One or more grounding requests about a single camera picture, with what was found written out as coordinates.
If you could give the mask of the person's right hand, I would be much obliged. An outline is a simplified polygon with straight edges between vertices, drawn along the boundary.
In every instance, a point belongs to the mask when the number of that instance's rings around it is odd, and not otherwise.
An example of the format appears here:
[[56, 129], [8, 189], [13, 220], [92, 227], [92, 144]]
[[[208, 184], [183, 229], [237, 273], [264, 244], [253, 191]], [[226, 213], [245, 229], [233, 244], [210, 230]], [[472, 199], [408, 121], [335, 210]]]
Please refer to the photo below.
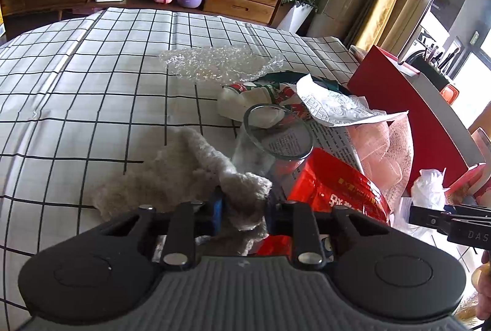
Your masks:
[[478, 305], [476, 316], [481, 320], [487, 320], [491, 314], [491, 279], [490, 279], [490, 252], [484, 251], [481, 258], [482, 265], [478, 268], [480, 271], [477, 286]]

